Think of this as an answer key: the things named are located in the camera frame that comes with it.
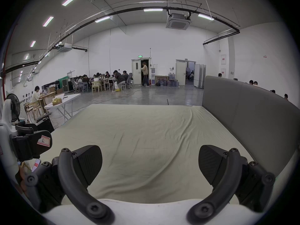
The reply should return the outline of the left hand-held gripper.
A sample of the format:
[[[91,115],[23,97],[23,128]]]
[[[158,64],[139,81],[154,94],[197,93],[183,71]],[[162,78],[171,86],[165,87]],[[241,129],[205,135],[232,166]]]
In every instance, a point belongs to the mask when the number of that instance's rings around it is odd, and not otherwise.
[[[22,121],[14,125],[12,108],[12,101],[5,100],[0,122],[1,163],[8,178],[18,180],[18,162],[39,159],[52,147],[52,136],[47,130],[38,130],[35,124]]]

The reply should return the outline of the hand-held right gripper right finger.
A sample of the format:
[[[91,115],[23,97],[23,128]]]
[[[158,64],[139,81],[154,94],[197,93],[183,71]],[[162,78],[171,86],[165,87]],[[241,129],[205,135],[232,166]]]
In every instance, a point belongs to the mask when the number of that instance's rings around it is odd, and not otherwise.
[[[200,148],[198,164],[201,173],[213,187],[212,193],[187,213],[189,223],[207,223],[218,215],[236,195],[240,205],[253,212],[263,212],[272,194],[275,175],[259,163],[214,145]]]

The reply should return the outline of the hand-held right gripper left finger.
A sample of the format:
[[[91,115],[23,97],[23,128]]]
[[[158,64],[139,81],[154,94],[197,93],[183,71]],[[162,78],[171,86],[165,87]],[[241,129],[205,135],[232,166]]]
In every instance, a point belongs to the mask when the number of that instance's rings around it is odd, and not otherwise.
[[[63,148],[52,163],[43,162],[27,175],[28,198],[40,213],[62,204],[64,196],[94,223],[113,223],[114,213],[88,193],[102,167],[102,152],[97,145],[86,145],[75,151]]]

